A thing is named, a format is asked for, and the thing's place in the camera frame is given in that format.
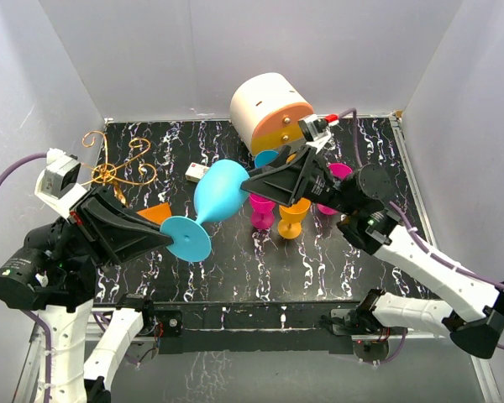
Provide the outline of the yellow wine glass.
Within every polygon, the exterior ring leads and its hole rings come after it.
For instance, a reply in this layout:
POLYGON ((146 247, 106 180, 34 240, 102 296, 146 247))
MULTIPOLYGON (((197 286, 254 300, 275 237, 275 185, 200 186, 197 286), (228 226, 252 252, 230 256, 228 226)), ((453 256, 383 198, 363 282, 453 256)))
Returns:
POLYGON ((301 155, 299 153, 294 153, 294 154, 291 154, 288 156, 288 158, 286 159, 286 162, 287 164, 292 164, 294 163, 296 160, 299 160, 299 158, 301 157, 301 155))
POLYGON ((277 230, 284 239, 297 238, 302 233, 302 220, 306 217, 311 206, 311 202, 306 198, 301 198, 290 207, 279 206, 281 220, 277 230))

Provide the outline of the blue wine glass back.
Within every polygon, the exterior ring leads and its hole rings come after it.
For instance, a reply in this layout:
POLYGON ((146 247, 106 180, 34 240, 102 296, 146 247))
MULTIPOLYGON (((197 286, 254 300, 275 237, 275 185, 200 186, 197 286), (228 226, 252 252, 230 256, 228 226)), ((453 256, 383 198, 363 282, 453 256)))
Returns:
POLYGON ((212 252, 212 243, 202 225, 231 218, 248 198, 248 193, 240 189, 248 179, 249 174, 241 164, 233 160, 215 162, 194 192, 197 217, 172 216, 161 224, 160 232, 173 241, 167 249, 186 262, 205 260, 212 252))

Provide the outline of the blue wine glass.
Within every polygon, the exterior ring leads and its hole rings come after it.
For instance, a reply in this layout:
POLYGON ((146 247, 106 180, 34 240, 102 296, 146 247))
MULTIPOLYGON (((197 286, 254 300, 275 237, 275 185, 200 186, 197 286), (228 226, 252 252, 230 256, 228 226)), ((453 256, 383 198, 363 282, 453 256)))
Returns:
POLYGON ((274 161, 278 156, 278 152, 273 150, 273 149, 266 149, 263 151, 260 151, 256 156, 255 156, 255 168, 260 168, 263 166, 268 165, 272 161, 274 161))
POLYGON ((212 252, 212 243, 202 225, 231 218, 248 198, 248 193, 240 189, 248 179, 249 174, 241 164, 233 160, 215 162, 194 192, 197 217, 172 216, 161 224, 160 232, 173 241, 167 249, 186 262, 205 260, 212 252))

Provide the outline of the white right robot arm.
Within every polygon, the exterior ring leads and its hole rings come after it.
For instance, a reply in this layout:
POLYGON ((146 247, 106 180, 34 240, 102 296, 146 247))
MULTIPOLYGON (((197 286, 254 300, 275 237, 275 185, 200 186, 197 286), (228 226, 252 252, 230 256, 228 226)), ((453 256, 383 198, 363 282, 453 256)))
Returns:
POLYGON ((392 264, 437 297, 424 300, 371 290, 351 317, 335 324, 369 333, 404 327, 448 337, 460 349, 490 359, 504 331, 504 281, 485 280, 427 243, 392 202, 393 186, 380 165, 334 176, 310 145, 288 147, 249 172, 242 190, 290 207, 302 198, 343 215, 337 227, 353 247, 392 264))

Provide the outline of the blue wine glass front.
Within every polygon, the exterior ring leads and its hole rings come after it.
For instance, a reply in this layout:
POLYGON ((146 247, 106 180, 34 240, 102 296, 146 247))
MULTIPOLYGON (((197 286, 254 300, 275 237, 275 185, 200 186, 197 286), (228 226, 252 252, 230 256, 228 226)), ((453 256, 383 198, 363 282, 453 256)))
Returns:
POLYGON ((273 149, 266 149, 263 151, 260 151, 256 156, 255 156, 255 168, 260 168, 263 166, 268 165, 272 161, 274 161, 278 156, 278 152, 273 150, 273 149))

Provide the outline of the pink wine glass front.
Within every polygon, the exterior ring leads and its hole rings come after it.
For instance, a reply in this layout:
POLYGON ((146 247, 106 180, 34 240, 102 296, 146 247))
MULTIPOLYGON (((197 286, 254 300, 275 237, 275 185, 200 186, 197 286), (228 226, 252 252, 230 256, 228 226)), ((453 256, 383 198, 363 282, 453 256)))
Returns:
MULTIPOLYGON (((332 163, 328 165, 328 168, 330 169, 330 172, 333 174, 333 176, 338 179, 345 178, 353 171, 348 165, 343 163, 332 163)), ((332 216, 338 213, 336 210, 330 207, 326 207, 322 204, 317 204, 317 209, 326 216, 332 216)))

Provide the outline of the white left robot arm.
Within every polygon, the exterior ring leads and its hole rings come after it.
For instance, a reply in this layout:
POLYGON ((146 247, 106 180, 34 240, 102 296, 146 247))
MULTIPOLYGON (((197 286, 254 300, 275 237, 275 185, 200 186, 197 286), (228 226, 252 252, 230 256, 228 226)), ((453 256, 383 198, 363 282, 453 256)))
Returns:
POLYGON ((23 246, 1 266, 0 301, 31 314, 44 332, 36 401, 108 402, 114 373, 131 339, 152 332, 157 316, 145 298, 127 298, 108 328, 116 339, 85 364, 97 271, 173 241, 105 188, 87 190, 75 184, 58 194, 34 193, 59 216, 29 231, 23 246))

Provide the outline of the pink wine glass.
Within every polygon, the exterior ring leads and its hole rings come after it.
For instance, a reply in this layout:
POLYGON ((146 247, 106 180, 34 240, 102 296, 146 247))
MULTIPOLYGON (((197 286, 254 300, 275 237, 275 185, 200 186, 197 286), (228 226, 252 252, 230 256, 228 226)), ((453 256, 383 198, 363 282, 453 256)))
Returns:
MULTIPOLYGON (((333 174, 333 176, 338 179, 345 178, 353 171, 348 165, 343 163, 332 163, 328 165, 328 168, 330 169, 330 172, 333 174)), ((336 210, 330 207, 326 207, 322 204, 317 204, 317 209, 326 216, 332 216, 338 213, 336 210)))
POLYGON ((251 224, 259 230, 270 228, 275 221, 273 210, 276 204, 273 201, 255 194, 249 195, 249 204, 252 208, 250 216, 251 224))

